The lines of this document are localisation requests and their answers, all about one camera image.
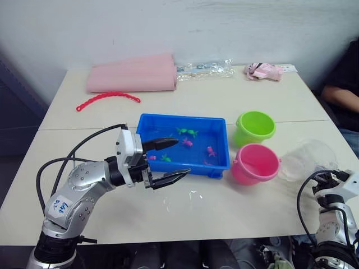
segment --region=green bucket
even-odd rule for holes
[[[236,121],[237,130],[233,139],[238,147],[249,143],[262,143],[275,133],[275,123],[271,117],[260,111],[248,111]]]

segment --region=black shirt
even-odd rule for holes
[[[330,73],[325,83],[349,90],[359,96],[359,39],[350,43],[343,58]],[[329,104],[339,121],[339,126],[359,132],[359,113]]]

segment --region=white wall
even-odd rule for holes
[[[0,53],[47,103],[69,68],[161,52],[293,63],[314,87],[358,35],[358,0],[0,0]]]

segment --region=blue plastic tray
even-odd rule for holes
[[[196,137],[190,133],[179,134],[179,129],[198,131]],[[148,152],[152,171],[173,171],[191,168],[191,174],[221,178],[229,169],[229,152],[225,120],[222,118],[200,118],[172,115],[142,114],[137,128],[142,142],[161,137],[174,137],[179,143],[167,149]],[[182,142],[187,138],[193,145]],[[212,147],[216,156],[209,156],[207,147]],[[171,161],[161,160],[167,156]]]

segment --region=pink cloth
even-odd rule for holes
[[[152,55],[92,67],[86,91],[173,91],[177,69],[171,54]]]
[[[280,80],[283,76],[283,67],[276,67],[268,63],[251,63],[246,66],[245,73],[250,80],[255,77],[261,79]]]

